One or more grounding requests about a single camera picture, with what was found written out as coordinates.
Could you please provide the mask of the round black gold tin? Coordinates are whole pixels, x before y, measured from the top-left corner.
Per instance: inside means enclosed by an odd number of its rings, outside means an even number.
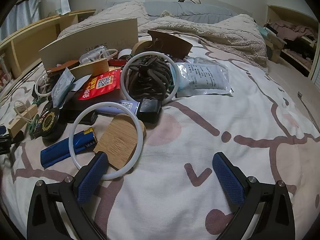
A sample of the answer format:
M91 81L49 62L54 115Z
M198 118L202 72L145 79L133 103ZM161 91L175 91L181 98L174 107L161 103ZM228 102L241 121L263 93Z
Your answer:
M42 137L46 141L55 142L64 133L66 127L67 122L65 122L60 114L60 110L54 107L39 118L34 136Z

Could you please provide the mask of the blue lighter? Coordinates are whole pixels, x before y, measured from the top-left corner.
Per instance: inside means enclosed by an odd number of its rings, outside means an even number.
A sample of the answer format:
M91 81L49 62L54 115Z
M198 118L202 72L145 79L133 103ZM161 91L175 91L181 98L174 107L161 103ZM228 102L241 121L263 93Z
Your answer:
M69 152L68 141L69 138L63 139L60 142L57 142L41 151L40 163L44 169L49 168L71 156ZM74 135L73 146L75 154L95 146L96 144L97 139L92 127Z

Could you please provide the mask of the patterned bed sheet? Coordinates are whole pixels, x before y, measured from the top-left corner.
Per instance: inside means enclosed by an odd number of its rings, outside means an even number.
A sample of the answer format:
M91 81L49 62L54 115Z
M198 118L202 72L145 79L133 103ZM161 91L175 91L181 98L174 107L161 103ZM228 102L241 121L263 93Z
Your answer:
M233 94L165 105L132 173L102 181L85 211L107 239L216 239L236 211L212 168L223 152L245 175L287 185L302 239L319 216L319 131L274 77L186 40L191 57L228 68Z

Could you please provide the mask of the large beige shoe box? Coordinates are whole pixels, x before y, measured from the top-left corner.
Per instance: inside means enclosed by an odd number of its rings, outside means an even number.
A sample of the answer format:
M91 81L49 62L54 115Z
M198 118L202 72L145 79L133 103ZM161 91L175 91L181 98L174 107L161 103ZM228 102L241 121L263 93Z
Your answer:
M136 18L121 18L85 27L64 37L57 38L40 51L40 58L46 70L81 55L99 46L123 50L132 48L138 42Z

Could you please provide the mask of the grey pillow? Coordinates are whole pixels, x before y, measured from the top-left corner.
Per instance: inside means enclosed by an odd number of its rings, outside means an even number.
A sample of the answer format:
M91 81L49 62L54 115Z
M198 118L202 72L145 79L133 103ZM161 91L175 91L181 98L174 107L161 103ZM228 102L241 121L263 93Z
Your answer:
M182 20L216 24L237 15L227 8L211 4L194 4L189 2L140 2L131 1L123 3L108 3L103 10L96 15L99 18L116 19L125 17L137 17L138 23L143 24L147 20L155 20L163 17L167 12L170 16Z

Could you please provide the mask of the bamboo board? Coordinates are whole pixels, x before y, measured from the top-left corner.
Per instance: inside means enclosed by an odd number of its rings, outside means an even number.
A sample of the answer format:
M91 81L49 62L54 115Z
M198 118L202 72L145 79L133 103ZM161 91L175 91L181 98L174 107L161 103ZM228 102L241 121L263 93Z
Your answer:
M107 154L109 164L119 170L132 158L137 146L137 131L129 115L118 114L98 140L94 152Z

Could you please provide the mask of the black square box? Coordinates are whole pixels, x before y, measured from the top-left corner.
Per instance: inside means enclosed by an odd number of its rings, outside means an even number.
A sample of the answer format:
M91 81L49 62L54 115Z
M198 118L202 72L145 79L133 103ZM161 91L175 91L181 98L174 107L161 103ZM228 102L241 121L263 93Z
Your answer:
M162 103L158 99L142 98L136 116L142 122L155 124L159 119Z

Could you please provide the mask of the beige knitted blanket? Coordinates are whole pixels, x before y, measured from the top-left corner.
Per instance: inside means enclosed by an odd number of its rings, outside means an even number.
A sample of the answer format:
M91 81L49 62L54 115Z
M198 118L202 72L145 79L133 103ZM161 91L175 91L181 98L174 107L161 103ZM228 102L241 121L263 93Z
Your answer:
M142 2L131 1L111 6L80 23L71 25L61 31L58 38L120 18L136 18L140 37L147 36L148 30L196 37L205 44L237 55L268 73L265 41L254 19L246 14L208 24L182 20L164 10L160 18L152 20Z

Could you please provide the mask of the red snack packet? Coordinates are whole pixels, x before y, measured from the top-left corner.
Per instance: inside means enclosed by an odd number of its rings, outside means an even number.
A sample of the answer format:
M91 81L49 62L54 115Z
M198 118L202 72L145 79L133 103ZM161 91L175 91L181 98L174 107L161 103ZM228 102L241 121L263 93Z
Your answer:
M84 84L77 100L85 101L120 88L121 70L115 69L95 77L90 77Z

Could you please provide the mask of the right side clothes shelf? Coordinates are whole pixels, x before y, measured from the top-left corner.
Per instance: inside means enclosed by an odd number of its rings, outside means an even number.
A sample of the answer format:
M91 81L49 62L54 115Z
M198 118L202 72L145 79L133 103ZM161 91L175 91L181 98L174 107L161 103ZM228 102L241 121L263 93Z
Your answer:
M284 44L280 57L309 79L319 59L319 22L289 8L269 5L265 27Z

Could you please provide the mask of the wooden bedside shelf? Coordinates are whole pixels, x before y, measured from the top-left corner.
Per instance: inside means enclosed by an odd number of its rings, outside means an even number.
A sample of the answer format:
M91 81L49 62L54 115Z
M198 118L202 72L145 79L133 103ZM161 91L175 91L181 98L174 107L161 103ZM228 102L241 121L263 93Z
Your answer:
M94 9L71 11L32 23L1 41L4 62L17 79L40 62L39 51L57 39L61 31L94 15Z

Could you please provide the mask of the long wooden block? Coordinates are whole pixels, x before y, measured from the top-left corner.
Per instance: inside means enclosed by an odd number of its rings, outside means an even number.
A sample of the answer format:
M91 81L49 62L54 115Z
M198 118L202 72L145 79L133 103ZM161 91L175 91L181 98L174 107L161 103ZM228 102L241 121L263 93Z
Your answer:
M23 113L18 115L8 127L8 132L12 138L37 114L37 105L31 105Z

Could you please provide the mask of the short wooden block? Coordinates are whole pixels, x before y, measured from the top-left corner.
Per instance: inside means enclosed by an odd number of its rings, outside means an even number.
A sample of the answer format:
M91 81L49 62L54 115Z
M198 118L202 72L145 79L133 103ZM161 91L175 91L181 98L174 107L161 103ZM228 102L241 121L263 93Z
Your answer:
M86 76L97 76L109 71L108 59L100 59L98 61L81 64L71 69L71 73L76 80Z

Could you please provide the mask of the brown leather pouch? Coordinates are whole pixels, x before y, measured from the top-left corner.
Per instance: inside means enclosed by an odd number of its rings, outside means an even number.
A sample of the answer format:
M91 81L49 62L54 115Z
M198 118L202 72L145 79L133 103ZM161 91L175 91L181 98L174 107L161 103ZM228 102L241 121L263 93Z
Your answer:
M174 58L183 59L192 48L192 44L178 36L156 30L148 30L152 43L146 47L147 51L157 51Z

